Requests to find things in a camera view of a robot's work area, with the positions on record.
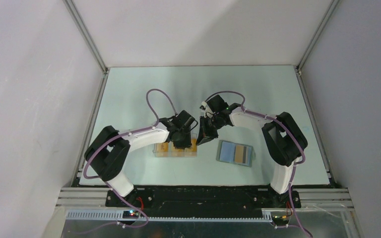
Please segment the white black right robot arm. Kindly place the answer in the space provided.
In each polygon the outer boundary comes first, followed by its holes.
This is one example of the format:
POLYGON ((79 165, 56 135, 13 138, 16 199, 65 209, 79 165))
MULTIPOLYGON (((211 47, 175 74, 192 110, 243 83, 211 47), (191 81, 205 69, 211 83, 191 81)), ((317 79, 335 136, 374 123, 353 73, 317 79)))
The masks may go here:
POLYGON ((289 200, 295 168, 306 160, 304 150, 308 141, 293 117, 282 112, 266 115, 251 111, 243 103, 228 104, 214 93, 201 103, 199 133, 196 144, 202 145, 218 138, 218 130, 225 126, 237 126, 261 133, 274 160, 274 173, 270 187, 269 202, 274 207, 282 207, 289 200))

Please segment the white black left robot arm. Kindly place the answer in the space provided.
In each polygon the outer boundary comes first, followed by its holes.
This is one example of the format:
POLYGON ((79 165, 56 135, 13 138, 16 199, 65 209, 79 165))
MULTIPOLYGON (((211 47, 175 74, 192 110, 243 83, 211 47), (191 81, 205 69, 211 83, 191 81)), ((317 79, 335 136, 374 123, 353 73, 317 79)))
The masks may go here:
POLYGON ((149 145, 168 142, 180 149, 189 148, 193 124, 198 124, 196 119, 183 110, 132 131, 119 132, 111 125, 106 126, 84 153, 86 164, 82 174, 86 179, 100 179, 117 193, 120 203, 132 206, 137 200, 137 193, 123 172, 128 154, 149 145))

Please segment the clear plastic tray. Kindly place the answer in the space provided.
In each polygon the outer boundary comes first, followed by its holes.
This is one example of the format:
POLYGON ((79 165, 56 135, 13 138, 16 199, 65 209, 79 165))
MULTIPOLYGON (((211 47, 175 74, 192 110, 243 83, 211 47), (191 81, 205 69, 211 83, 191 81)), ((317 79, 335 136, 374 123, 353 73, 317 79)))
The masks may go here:
POLYGON ((185 149, 178 149, 174 146, 173 142, 157 143, 153 147, 153 154, 157 158, 182 158, 182 157, 196 157, 197 156, 197 135, 191 134, 191 147, 185 149))

